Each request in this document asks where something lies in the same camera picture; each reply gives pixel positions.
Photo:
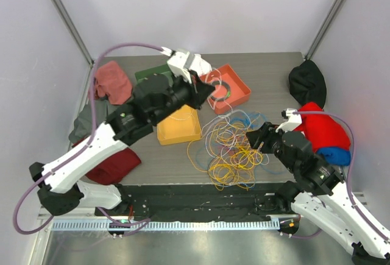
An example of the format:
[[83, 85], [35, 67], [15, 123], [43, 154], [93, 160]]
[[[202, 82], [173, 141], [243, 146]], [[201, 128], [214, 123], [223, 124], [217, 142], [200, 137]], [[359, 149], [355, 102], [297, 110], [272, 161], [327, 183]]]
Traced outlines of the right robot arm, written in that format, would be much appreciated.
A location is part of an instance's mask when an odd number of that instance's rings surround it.
[[311, 143], [295, 131], [282, 131], [265, 122], [246, 133], [250, 147], [273, 154], [292, 173], [275, 193], [282, 213], [293, 211], [331, 236], [354, 264], [389, 264], [389, 234], [361, 202], [347, 190], [338, 168], [312, 151]]

